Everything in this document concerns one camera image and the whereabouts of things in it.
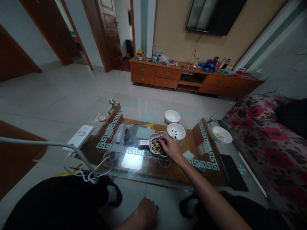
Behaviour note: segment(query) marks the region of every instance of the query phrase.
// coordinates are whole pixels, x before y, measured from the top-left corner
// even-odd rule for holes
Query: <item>beige wall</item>
[[[227,36],[203,34],[196,57],[232,57],[234,64],[285,0],[248,0]],[[200,32],[185,30],[193,0],[157,0],[153,44],[173,60],[193,62]]]

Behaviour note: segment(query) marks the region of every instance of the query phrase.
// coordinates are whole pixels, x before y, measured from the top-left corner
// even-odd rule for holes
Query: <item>sofa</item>
[[[307,140],[276,120],[274,109],[294,99],[249,94],[223,123],[290,228],[307,226]]]

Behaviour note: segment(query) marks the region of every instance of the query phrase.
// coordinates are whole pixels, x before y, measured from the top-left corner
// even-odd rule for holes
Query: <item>small bowl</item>
[[[185,137],[185,129],[177,123],[169,124],[167,126],[167,133],[176,140],[182,140]]]
[[[166,132],[163,132],[163,131],[160,131],[158,133],[154,133],[154,134],[151,134],[150,135],[150,139],[149,139],[149,150],[153,153],[153,154],[156,154],[156,155],[159,155],[161,157],[167,157],[167,155],[161,155],[160,153],[155,153],[151,148],[153,147],[152,143],[151,143],[151,140],[154,139],[154,138],[159,138],[160,136],[163,136],[163,135],[167,135]]]
[[[167,121],[167,123],[171,124],[171,123],[177,123],[180,121],[181,116],[179,113],[177,113],[174,110],[167,110],[164,114],[165,120]]]
[[[172,160],[170,159],[170,161],[167,161],[167,158],[168,157],[163,157],[163,158],[159,157],[158,162],[162,168],[168,168],[172,164]]]
[[[222,141],[221,139],[219,139],[217,137],[217,135],[220,134],[224,137],[224,140]],[[232,136],[231,134],[226,130],[223,129],[220,126],[214,126],[211,130],[211,136],[212,138],[217,142],[217,143],[221,143],[221,144],[229,144],[232,142]]]

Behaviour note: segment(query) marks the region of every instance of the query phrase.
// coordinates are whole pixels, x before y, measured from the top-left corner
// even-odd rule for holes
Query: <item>person's leg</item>
[[[276,215],[272,214],[272,211],[265,209],[260,204],[242,196],[233,196],[228,192],[221,191],[221,195],[231,204],[231,206],[243,217],[243,219],[249,224],[252,229],[288,229],[285,222],[281,222]],[[196,229],[217,229],[217,226],[208,215],[205,207],[199,201],[195,207],[194,213],[188,212],[189,203],[195,203],[193,199],[197,198],[196,194],[192,194],[186,199],[182,200],[179,205],[181,214],[187,217],[185,213],[191,216],[196,216],[198,219],[197,224],[192,228]]]
[[[17,203],[4,229],[18,228],[107,228],[97,209],[109,201],[110,178],[99,177],[96,185],[82,177],[67,176],[45,180],[29,190]],[[120,198],[121,193],[112,189]]]

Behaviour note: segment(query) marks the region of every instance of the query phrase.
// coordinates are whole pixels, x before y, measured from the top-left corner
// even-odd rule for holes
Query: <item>wall-mounted tv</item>
[[[185,29],[225,36],[246,2],[247,0],[193,0]]]

